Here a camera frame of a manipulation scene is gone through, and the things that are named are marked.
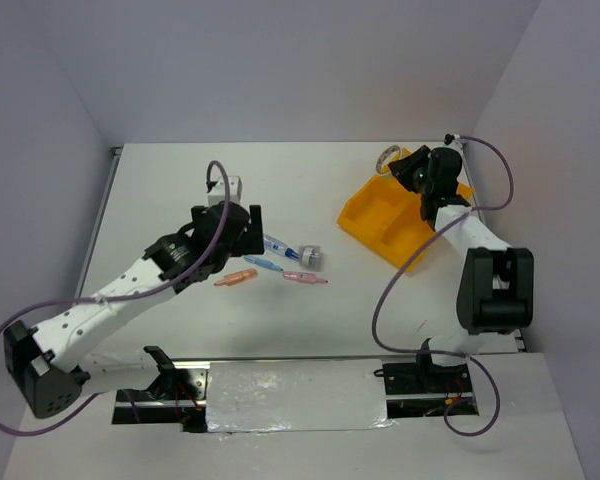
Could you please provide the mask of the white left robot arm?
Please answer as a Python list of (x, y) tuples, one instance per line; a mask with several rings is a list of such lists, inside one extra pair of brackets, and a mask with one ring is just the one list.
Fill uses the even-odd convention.
[(177, 232), (147, 247), (131, 267), (89, 297), (34, 326), (16, 319), (3, 333), (5, 363), (38, 419), (66, 410), (95, 383), (84, 359), (145, 311), (219, 273), (232, 257), (261, 254), (262, 209), (234, 202), (196, 206)]

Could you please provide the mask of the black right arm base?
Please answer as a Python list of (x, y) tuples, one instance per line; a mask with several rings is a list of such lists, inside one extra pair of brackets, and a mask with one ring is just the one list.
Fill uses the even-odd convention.
[(418, 353), (411, 362), (383, 363), (373, 375), (384, 382), (390, 419), (440, 417), (449, 406), (450, 416), (478, 414), (465, 363), (438, 366), (431, 354)]

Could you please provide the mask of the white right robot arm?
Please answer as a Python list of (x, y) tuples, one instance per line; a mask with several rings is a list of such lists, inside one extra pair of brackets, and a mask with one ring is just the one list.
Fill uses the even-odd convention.
[(444, 238), (464, 259), (456, 296), (460, 328), (423, 342), (417, 354), (416, 383), (437, 391), (449, 368), (468, 362), (487, 339), (526, 328), (533, 318), (534, 257), (495, 235), (476, 215), (481, 210), (459, 193), (461, 154), (449, 147), (422, 146), (388, 164), (388, 172), (420, 198), (420, 219), (433, 232), (408, 257), (404, 273), (433, 242)]

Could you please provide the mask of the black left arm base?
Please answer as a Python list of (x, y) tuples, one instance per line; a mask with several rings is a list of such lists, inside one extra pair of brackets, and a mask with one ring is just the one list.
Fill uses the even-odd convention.
[(177, 425), (186, 433), (206, 433), (208, 363), (170, 358), (158, 346), (145, 346), (151, 358), (150, 383), (116, 392), (113, 425)]

